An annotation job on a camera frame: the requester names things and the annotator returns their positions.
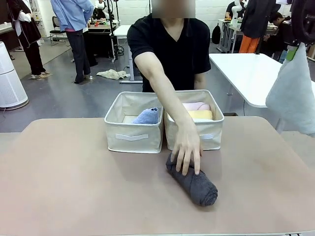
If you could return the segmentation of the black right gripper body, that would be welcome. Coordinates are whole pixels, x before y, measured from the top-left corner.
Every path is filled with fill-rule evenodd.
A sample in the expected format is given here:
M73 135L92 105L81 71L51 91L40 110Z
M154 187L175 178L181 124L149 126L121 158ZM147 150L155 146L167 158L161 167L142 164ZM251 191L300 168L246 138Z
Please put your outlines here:
M300 43L315 43L315 0L293 0L291 5L291 26L293 41L291 46Z

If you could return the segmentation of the person's right hand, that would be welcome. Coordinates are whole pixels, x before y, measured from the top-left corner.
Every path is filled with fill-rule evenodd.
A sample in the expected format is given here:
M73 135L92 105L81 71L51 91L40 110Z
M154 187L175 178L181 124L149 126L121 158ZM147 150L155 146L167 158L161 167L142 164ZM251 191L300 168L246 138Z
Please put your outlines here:
M171 162L176 162L176 171L186 176L189 165L193 165L196 175L200 172L200 157L202 153L200 137L192 120L177 124L178 132L171 154Z

